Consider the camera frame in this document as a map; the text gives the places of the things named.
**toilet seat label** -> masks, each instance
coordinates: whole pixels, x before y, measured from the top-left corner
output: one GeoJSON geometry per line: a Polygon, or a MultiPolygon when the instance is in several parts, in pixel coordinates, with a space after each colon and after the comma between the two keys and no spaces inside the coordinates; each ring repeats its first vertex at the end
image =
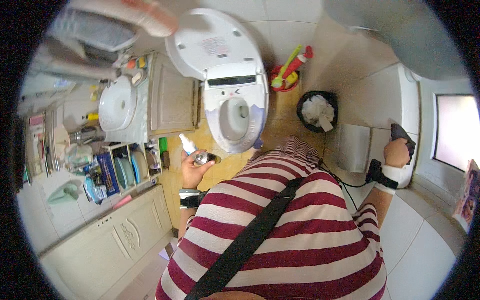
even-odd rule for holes
{"type": "Polygon", "coordinates": [[[226,57],[228,54],[228,46],[225,40],[221,37],[212,37],[202,41],[202,47],[209,55],[217,55],[219,58],[226,57]]]}

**frosted glass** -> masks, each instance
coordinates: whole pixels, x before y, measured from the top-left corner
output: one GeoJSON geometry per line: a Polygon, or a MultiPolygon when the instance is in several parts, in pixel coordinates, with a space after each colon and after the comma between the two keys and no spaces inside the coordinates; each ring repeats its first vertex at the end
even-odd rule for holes
{"type": "Polygon", "coordinates": [[[465,171],[469,159],[480,163],[480,121],[473,96],[438,95],[435,159],[465,171]]]}

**wooden cabinet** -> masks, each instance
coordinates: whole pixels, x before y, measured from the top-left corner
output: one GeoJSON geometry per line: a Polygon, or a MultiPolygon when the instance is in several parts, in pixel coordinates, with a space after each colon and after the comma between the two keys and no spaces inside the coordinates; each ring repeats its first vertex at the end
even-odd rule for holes
{"type": "Polygon", "coordinates": [[[114,299],[143,268],[138,264],[146,265],[147,255],[169,243],[171,228],[163,188],[157,185],[61,242],[40,261],[67,299],[114,299]]]}
{"type": "Polygon", "coordinates": [[[198,80],[183,77],[170,58],[155,53],[149,90],[151,134],[193,130],[198,115],[198,80]]]}

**red bucket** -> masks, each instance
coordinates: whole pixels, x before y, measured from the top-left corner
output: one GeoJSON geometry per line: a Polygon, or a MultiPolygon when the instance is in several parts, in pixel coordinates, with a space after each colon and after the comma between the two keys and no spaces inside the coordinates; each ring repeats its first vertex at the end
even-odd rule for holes
{"type": "MultiPolygon", "coordinates": [[[[283,65],[276,66],[276,67],[273,68],[272,72],[270,73],[270,76],[268,77],[268,79],[269,79],[271,87],[272,87],[272,81],[275,79],[275,77],[278,76],[278,73],[280,72],[280,69],[282,67],[283,67],[283,65]]],[[[283,81],[281,87],[272,87],[272,90],[274,92],[288,92],[288,91],[293,90],[297,86],[298,83],[299,83],[299,81],[297,80],[294,84],[292,84],[291,87],[289,87],[288,89],[285,89],[285,81],[283,81]]]]}

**white sink basin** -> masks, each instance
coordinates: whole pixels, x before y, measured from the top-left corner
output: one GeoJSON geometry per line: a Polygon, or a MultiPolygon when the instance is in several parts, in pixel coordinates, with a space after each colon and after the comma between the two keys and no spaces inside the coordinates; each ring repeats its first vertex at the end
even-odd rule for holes
{"type": "Polygon", "coordinates": [[[98,117],[103,131],[116,131],[128,127],[137,106],[137,89],[127,76],[120,76],[100,96],[98,117]]]}

